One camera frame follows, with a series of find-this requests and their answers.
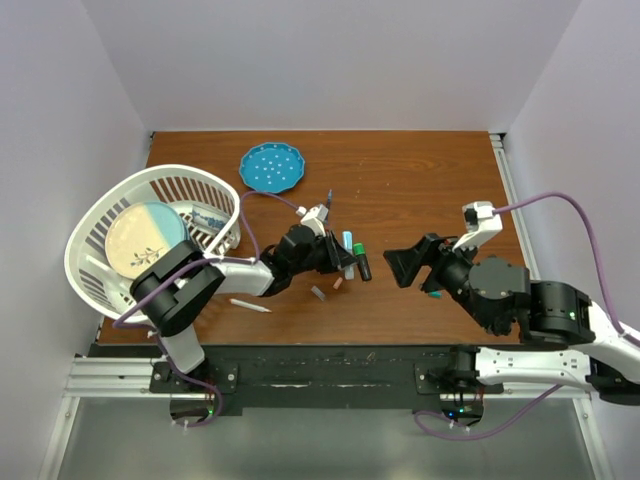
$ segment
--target plastic basket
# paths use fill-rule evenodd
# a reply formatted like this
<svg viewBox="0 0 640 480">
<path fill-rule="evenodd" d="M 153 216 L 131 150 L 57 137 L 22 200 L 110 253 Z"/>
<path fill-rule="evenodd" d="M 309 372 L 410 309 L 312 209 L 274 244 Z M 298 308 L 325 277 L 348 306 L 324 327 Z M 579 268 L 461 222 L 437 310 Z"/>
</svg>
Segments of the plastic basket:
<svg viewBox="0 0 640 480">
<path fill-rule="evenodd" d="M 73 289 L 107 317 L 118 318 L 135 301 L 129 294 L 132 281 L 109 266 L 105 236 L 120 212 L 148 201 L 161 201 L 176 210 L 193 241 L 207 253 L 224 255 L 240 242 L 238 193 L 218 177 L 184 165 L 162 165 L 131 175 L 103 195 L 80 220 L 64 255 L 65 272 Z M 194 205 L 211 210 L 225 225 L 217 233 L 196 225 L 191 218 Z M 147 317 L 141 314 L 130 321 L 144 320 Z"/>
</svg>

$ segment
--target cable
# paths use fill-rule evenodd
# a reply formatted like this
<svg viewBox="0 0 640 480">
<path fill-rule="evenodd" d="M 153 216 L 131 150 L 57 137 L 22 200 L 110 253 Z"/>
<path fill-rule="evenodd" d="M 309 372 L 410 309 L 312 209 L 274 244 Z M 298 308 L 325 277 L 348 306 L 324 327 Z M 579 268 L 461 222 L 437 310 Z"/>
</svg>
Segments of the cable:
<svg viewBox="0 0 640 480">
<path fill-rule="evenodd" d="M 247 197 L 250 197 L 251 195 L 264 195 L 265 197 L 275 198 L 277 200 L 280 200 L 284 204 L 288 205 L 289 207 L 293 208 L 294 210 L 298 210 L 300 207 L 298 205 L 296 205 L 295 203 L 290 202 L 289 200 L 284 199 L 282 197 L 279 197 L 278 195 L 275 195 L 273 193 L 259 192 L 257 190 L 250 190 L 248 192 L 245 192 L 240 197 L 240 219 L 242 220 L 242 224 L 244 225 L 245 230 L 249 234 L 249 238 L 251 239 L 251 243 L 253 243 L 253 248 L 254 248 L 254 250 L 256 252 L 254 257 L 255 257 L 255 261 L 257 262 L 258 258 L 260 257 L 260 247 L 258 246 L 258 239 L 256 238 L 255 234 L 253 233 L 253 230 L 251 230 L 251 227 L 249 226 L 249 222 L 247 221 L 247 218 L 244 215 L 244 200 Z"/>
<path fill-rule="evenodd" d="M 483 440 L 485 438 L 489 438 L 489 437 L 492 437 L 494 435 L 497 435 L 498 433 L 504 432 L 507 428 L 509 428 L 514 423 L 516 423 L 522 417 L 524 417 L 529 412 L 529 410 L 531 410 L 533 407 L 538 405 L 540 402 L 542 402 L 542 400 L 547 398 L 552 393 L 556 392 L 561 387 L 562 387 L 562 385 L 555 385 L 555 386 L 551 387 L 549 390 L 545 391 L 543 394 L 541 394 L 540 396 L 536 397 L 534 400 L 532 400 L 527 405 L 525 405 L 522 409 L 520 409 L 520 411 L 518 413 L 516 413 L 513 417 L 511 417 L 509 420 L 507 420 L 505 423 L 503 423 L 499 427 L 496 427 L 493 430 L 489 430 L 488 432 L 478 433 L 477 435 L 464 435 L 464 436 L 447 435 L 445 433 L 440 433 L 440 432 L 437 432 L 435 430 L 430 429 L 429 427 L 427 427 L 426 425 L 424 425 L 420 421 L 419 417 L 421 415 L 429 415 L 431 417 L 439 418 L 440 420 L 446 420 L 447 422 L 451 422 L 451 419 L 445 417 L 442 414 L 439 414 L 439 413 L 436 413 L 436 412 L 430 412 L 428 410 L 422 410 L 420 412 L 416 412 L 413 415 L 413 420 L 416 422 L 416 425 L 418 425 L 418 427 L 420 427 L 420 429 L 424 433 L 426 433 L 427 435 L 431 435 L 433 437 L 440 438 L 442 440 L 452 440 L 452 441 L 456 441 L 456 442 L 470 442 L 470 441 L 474 441 L 474 440 Z M 454 423 L 454 425 L 457 426 L 457 427 L 461 427 L 461 428 L 466 427 L 465 425 L 459 424 L 457 422 Z"/>
<path fill-rule="evenodd" d="M 640 347 L 640 339 L 634 337 L 633 335 L 625 332 L 624 328 L 620 324 L 620 320 L 618 320 L 618 314 L 616 312 L 615 306 L 613 304 L 613 300 L 611 298 L 611 293 L 609 292 L 609 285 L 607 284 L 607 280 L 604 276 L 604 266 L 602 265 L 602 256 L 600 254 L 600 247 L 598 245 L 598 241 L 596 239 L 596 234 L 593 230 L 593 226 L 587 217 L 587 212 L 580 206 L 580 204 L 571 196 L 562 193 L 562 192 L 546 192 L 541 193 L 540 195 L 535 195 L 531 198 L 523 200 L 521 202 L 514 203 L 512 205 L 507 205 L 506 207 L 496 208 L 493 210 L 495 215 L 499 215 L 501 213 L 507 213 L 512 210 L 517 210 L 518 208 L 526 207 L 527 205 L 531 205 L 532 203 L 538 202 L 545 198 L 557 197 L 569 202 L 573 208 L 576 209 L 578 215 L 582 219 L 582 223 L 584 223 L 584 227 L 587 230 L 587 236 L 589 237 L 589 242 L 591 243 L 591 250 L 593 252 L 593 260 L 596 264 L 596 273 L 598 275 L 598 282 L 600 283 L 600 290 L 602 291 L 602 298 L 604 299 L 604 304 L 607 307 L 609 312 L 609 320 L 613 328 L 618 334 L 625 338 L 629 343 L 635 345 L 636 347 Z"/>
</svg>

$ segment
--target white wall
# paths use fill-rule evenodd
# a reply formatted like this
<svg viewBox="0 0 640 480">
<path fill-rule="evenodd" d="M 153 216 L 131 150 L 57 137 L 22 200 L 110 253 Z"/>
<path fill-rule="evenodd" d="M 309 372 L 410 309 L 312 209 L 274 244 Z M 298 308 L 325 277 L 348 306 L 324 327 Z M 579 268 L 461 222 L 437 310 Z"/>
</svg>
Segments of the white wall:
<svg viewBox="0 0 640 480">
<path fill-rule="evenodd" d="M 75 352 L 98 315 L 63 250 L 143 165 L 142 123 L 77 0 L 0 2 L 0 478 L 37 477 Z"/>
<path fill-rule="evenodd" d="M 640 328 L 640 3 L 583 0 L 506 137 L 518 195 L 557 189 L 588 211 L 621 320 Z M 541 273 L 601 295 L 584 229 L 559 201 L 525 212 Z M 596 402 L 618 479 L 640 472 L 640 409 Z"/>
<path fill-rule="evenodd" d="M 505 131 L 579 0 L 83 0 L 153 130 Z"/>
</svg>

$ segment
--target wooden tabletop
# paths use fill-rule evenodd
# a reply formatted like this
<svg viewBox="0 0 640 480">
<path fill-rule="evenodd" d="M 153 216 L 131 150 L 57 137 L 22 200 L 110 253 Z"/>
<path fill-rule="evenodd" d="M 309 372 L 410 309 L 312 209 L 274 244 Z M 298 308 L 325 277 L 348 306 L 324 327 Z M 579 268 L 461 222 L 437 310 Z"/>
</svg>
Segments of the wooden tabletop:
<svg viewBox="0 0 640 480">
<path fill-rule="evenodd" d="M 244 298 L 273 313 L 230 305 L 216 295 L 195 322 L 201 343 L 215 344 L 451 344 L 517 343 L 517 337 L 487 335 L 447 294 L 420 292 L 423 269 L 411 288 L 399 289 L 382 257 L 385 249 L 407 248 L 425 233 L 465 233 L 461 207 L 477 200 L 496 206 L 506 196 L 485 132 L 181 132 L 155 135 L 148 166 L 180 163 L 201 168 L 247 191 L 238 167 L 242 156 L 263 142 L 286 142 L 305 158 L 305 175 L 282 196 L 311 207 L 333 190 L 330 224 L 341 238 L 351 230 L 362 242 L 373 280 L 343 282 L 338 274 L 304 273 L 271 298 Z M 277 243 L 299 218 L 281 202 L 254 196 L 246 214 L 260 247 Z M 496 254 L 523 264 L 511 216 L 504 231 L 479 257 Z M 247 235 L 234 256 L 250 256 Z M 326 295 L 320 301 L 312 292 Z M 105 321 L 100 343 L 145 343 L 144 332 L 114 330 Z"/>
</svg>

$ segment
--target blue plate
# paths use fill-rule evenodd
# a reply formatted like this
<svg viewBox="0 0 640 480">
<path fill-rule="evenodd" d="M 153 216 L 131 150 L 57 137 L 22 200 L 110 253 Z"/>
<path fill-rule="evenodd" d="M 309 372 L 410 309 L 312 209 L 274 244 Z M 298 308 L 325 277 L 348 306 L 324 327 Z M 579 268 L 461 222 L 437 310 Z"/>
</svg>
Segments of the blue plate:
<svg viewBox="0 0 640 480">
<path fill-rule="evenodd" d="M 286 143 L 263 143 L 249 150 L 240 162 L 240 176 L 247 187 L 280 193 L 296 186 L 304 175 L 304 158 Z"/>
</svg>

